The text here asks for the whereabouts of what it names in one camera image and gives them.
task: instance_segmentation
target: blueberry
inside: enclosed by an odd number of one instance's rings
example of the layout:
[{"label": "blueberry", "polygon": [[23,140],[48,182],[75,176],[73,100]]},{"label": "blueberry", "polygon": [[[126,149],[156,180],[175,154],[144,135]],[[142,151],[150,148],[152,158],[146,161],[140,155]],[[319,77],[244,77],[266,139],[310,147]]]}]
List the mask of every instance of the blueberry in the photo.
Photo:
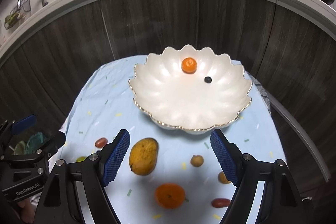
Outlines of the blueberry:
[{"label": "blueberry", "polygon": [[212,82],[211,77],[209,77],[209,76],[205,77],[204,82],[210,84]]}]

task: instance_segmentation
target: tangerine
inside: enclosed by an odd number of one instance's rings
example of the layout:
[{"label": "tangerine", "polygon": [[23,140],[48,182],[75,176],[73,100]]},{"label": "tangerine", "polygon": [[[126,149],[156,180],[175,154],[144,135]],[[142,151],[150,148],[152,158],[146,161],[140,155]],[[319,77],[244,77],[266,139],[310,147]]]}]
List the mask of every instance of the tangerine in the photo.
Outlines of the tangerine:
[{"label": "tangerine", "polygon": [[197,69],[197,62],[195,59],[187,57],[183,59],[181,67],[185,73],[194,73]]},{"label": "tangerine", "polygon": [[185,193],[181,186],[175,183],[164,183],[155,190],[155,200],[163,208],[176,209],[182,205]]}]

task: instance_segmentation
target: yellow confetti mark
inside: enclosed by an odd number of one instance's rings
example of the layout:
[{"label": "yellow confetti mark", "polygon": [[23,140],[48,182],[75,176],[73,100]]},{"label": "yellow confetti mark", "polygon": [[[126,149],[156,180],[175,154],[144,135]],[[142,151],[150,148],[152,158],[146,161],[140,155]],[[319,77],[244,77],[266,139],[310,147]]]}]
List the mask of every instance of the yellow confetti mark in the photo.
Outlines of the yellow confetti mark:
[{"label": "yellow confetti mark", "polygon": [[162,215],[154,215],[154,216],[152,216],[152,218],[154,218],[154,219],[158,219],[160,217],[162,217]]},{"label": "yellow confetti mark", "polygon": [[216,214],[213,214],[212,216],[213,216],[215,219],[221,220],[221,217],[218,216],[218,215],[216,215]]}]

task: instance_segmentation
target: orange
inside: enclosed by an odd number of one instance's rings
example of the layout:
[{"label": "orange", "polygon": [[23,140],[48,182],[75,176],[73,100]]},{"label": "orange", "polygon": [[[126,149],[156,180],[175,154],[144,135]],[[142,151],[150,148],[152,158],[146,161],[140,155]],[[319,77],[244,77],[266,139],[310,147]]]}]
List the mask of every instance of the orange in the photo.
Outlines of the orange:
[{"label": "orange", "polygon": [[187,57],[183,59],[181,67],[185,73],[194,73],[197,68],[197,62],[195,59]]},{"label": "orange", "polygon": [[175,183],[164,183],[155,190],[156,202],[166,209],[180,207],[185,199],[185,193],[181,186]]}]

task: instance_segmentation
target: blue gripper pad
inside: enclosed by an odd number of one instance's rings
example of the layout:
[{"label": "blue gripper pad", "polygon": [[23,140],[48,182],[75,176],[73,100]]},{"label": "blue gripper pad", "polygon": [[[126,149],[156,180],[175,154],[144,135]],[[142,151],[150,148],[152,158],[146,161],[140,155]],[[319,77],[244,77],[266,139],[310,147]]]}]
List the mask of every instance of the blue gripper pad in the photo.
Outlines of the blue gripper pad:
[{"label": "blue gripper pad", "polygon": [[12,128],[11,128],[12,135],[17,135],[21,133],[22,131],[30,128],[34,124],[36,124],[35,115],[30,115],[27,118],[17,121],[16,123],[12,125]]},{"label": "blue gripper pad", "polygon": [[215,130],[211,132],[210,144],[226,178],[231,181],[233,185],[236,185],[238,182],[236,163]]},{"label": "blue gripper pad", "polygon": [[114,181],[116,174],[119,170],[121,162],[123,161],[127,149],[130,144],[130,136],[127,130],[125,130],[117,143],[116,147],[114,148],[111,156],[106,161],[104,166],[104,176],[102,178],[102,184],[106,187],[110,181]]}]

